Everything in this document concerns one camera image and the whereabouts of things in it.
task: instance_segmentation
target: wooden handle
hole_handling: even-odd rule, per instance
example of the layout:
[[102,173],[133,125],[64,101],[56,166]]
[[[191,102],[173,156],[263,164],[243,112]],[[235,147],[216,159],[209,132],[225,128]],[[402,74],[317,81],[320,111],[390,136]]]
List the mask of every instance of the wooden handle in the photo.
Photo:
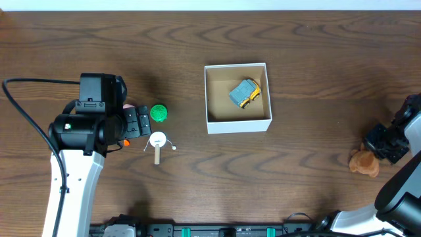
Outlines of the wooden handle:
[[155,164],[159,165],[159,145],[155,146]]

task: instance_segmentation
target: plush toy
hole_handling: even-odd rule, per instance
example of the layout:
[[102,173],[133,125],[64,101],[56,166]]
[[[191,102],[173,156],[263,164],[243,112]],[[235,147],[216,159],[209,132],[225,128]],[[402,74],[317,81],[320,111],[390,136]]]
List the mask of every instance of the plush toy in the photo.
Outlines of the plush toy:
[[370,177],[375,178],[379,174],[379,160],[374,153],[366,150],[364,144],[361,144],[359,151],[351,151],[349,168],[352,172],[358,171],[361,174],[368,174]]

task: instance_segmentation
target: truck wheel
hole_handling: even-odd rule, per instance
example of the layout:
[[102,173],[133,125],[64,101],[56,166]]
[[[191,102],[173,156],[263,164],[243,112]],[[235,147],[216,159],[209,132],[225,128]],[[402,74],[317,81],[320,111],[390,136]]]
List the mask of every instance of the truck wheel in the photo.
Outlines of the truck wheel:
[[245,103],[244,103],[244,105],[243,105],[241,108],[245,109],[245,108],[247,108],[247,106],[249,106],[249,105],[250,105],[250,101],[247,101],[247,102],[245,102]]
[[255,96],[252,98],[252,100],[256,100],[257,98],[259,98],[259,96],[260,96],[260,93],[258,93],[257,95],[255,95]]

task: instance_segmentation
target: white wall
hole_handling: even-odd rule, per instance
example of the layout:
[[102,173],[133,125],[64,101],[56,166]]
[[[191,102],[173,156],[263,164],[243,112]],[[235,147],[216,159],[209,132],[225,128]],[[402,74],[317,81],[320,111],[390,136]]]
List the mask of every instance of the white wall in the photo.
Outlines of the white wall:
[[0,0],[4,11],[421,10],[421,0]]

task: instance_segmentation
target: wooden table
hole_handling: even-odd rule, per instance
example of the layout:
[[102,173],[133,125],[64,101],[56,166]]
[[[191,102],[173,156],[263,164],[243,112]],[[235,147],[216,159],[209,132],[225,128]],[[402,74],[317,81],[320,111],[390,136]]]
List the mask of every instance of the wooden table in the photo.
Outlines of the wooden table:
[[[409,157],[351,173],[349,152],[421,88],[419,12],[4,13],[1,78],[124,77],[129,103],[164,103],[153,123],[177,145],[159,166],[147,138],[107,156],[92,222],[121,213],[177,223],[273,223],[372,203]],[[274,120],[265,133],[208,135],[205,65],[265,62]],[[78,86],[11,84],[42,128]],[[0,236],[39,236],[49,150],[1,98]]]

